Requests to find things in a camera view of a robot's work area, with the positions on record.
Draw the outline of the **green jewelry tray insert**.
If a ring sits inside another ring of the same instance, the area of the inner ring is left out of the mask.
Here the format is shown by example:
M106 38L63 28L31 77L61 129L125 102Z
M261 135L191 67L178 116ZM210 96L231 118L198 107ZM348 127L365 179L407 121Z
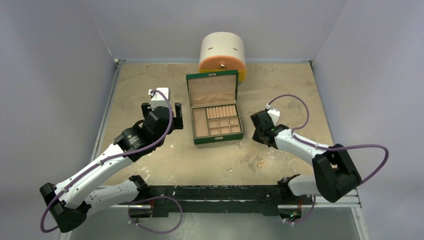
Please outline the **green jewelry tray insert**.
M236 135L243 132L236 104L193 108L191 115L193 134L196 139Z

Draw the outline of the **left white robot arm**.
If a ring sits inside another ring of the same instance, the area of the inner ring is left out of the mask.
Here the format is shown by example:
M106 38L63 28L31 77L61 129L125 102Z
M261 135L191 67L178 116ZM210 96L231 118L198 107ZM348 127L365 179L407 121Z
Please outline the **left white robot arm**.
M110 206L129 203L153 204L168 199L164 193L153 193L139 175L124 182L99 188L121 169L160 147L166 135L183 129L182 105L158 106L150 110L142 104L144 119L123 130L114 142L95 160L66 180L45 183L40 193L46 203L40 220L40 230L50 233L59 229L67 233L79 227L88 217Z

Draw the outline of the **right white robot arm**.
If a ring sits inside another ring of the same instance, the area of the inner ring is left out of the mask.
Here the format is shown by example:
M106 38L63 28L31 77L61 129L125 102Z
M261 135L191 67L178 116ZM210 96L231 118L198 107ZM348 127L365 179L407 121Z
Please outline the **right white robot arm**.
M312 166L312 175L295 174L278 181L280 196L288 204L303 195L319 195L330 203L354 190L362 183L357 168L343 146L320 146L308 138L297 136L288 126L276 125L274 111L260 110L250 116L255 127L252 139L282 150Z

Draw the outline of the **green jewelry box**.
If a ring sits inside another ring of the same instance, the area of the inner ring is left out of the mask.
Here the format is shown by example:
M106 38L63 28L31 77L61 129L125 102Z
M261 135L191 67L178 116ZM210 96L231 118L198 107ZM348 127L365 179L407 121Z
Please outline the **green jewelry box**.
M241 140L239 72L224 70L186 75L195 145Z

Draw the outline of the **white orange round drawer box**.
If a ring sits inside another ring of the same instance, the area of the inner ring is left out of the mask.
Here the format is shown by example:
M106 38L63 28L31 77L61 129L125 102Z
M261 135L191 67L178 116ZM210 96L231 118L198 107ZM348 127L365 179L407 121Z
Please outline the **white orange round drawer box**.
M247 75L245 46L243 40L231 32L213 32L201 42L199 73L237 70L238 83Z

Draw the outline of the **aluminium frame rail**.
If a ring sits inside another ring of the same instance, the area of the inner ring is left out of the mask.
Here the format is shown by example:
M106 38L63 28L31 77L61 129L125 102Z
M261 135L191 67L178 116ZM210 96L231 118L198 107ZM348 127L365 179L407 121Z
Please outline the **aluminium frame rail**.
M108 98L107 98L107 101L106 101L103 116L102 116L102 119L101 119L101 122L100 122L100 125L99 125L99 129L97 131L96 139L95 139L94 146L93 146L93 151L92 151L91 157L89 159L90 163L100 155L105 131L106 131L106 128L107 128L110 109L111 109L111 106L112 106L112 101L114 99L115 91L116 91L116 88L117 88L117 85L118 85L119 77L120 77L120 74L121 74L121 69L122 69L123 63L125 62L125 60L122 60L122 59L119 59L119 58L115 58L114 61L116 63L116 68L115 68L114 76L112 78L111 88L110 88L109 95L108 95Z

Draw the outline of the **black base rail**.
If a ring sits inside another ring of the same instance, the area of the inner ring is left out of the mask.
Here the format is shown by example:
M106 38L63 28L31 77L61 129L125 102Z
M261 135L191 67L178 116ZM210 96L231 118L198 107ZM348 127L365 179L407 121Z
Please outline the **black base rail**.
M170 213L262 214L300 218L311 196L287 196L275 185L151 185L132 205L147 205L154 218Z

